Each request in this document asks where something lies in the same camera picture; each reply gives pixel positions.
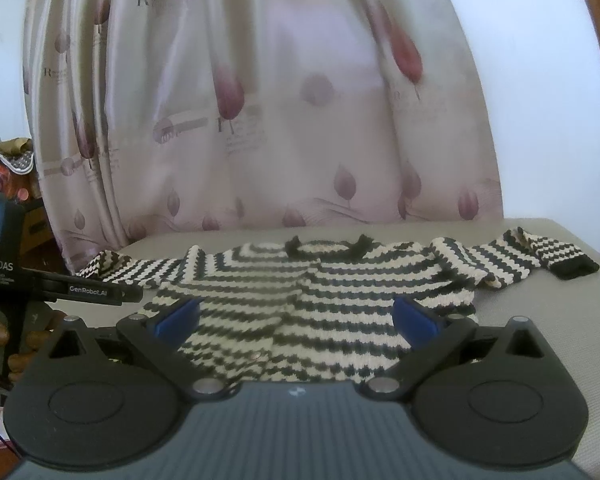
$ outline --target pink floral curtain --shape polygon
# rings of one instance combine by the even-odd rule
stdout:
[[[502,216],[449,0],[29,0],[25,28],[71,270],[164,232]]]

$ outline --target handheld device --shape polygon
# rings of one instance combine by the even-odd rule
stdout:
[[[142,288],[135,285],[115,285],[20,267],[26,212],[26,205],[10,202],[0,194],[0,322],[10,332],[7,345],[0,348],[0,405],[2,394],[11,387],[8,357],[30,351],[22,335],[47,327],[53,313],[47,302],[64,299],[120,305],[142,299]]]
[[[176,351],[198,303],[65,318],[5,404],[24,457],[8,480],[588,478],[571,462],[587,404],[526,317],[480,327],[397,298],[413,351],[382,376],[236,385]]]

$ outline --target screw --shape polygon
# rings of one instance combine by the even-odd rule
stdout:
[[[205,377],[193,383],[193,391],[202,395],[218,394],[224,390],[224,383],[220,379]]]
[[[390,394],[400,388],[400,383],[391,377],[374,377],[366,385],[376,394]]]

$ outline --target patterned fabric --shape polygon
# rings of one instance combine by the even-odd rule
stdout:
[[[576,246],[518,229],[475,247],[451,238],[425,247],[363,236],[355,244],[295,238],[217,254],[194,246],[182,260],[105,252],[82,275],[144,286],[162,277],[158,294],[140,310],[149,317],[183,297],[201,298],[200,326],[180,352],[229,383],[361,382],[409,351],[392,323],[396,296],[442,316],[475,319],[479,285],[503,288],[539,267],[561,278],[568,278],[565,269],[569,275],[598,270]]]
[[[5,155],[0,153],[0,162],[9,168],[13,173],[26,175],[33,170],[33,151],[27,150],[20,155]]]

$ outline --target human hand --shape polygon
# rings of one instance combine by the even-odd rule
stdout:
[[[37,351],[40,350],[42,345],[51,335],[51,331],[58,327],[66,314],[59,310],[55,310],[51,321],[46,326],[46,329],[42,332],[29,332],[26,335],[25,341],[31,352],[27,354],[14,354],[9,357],[8,364],[11,372],[9,378],[11,381],[17,381],[22,375],[23,371],[29,365]],[[4,346],[9,341],[9,332],[3,324],[0,323],[0,346]]]

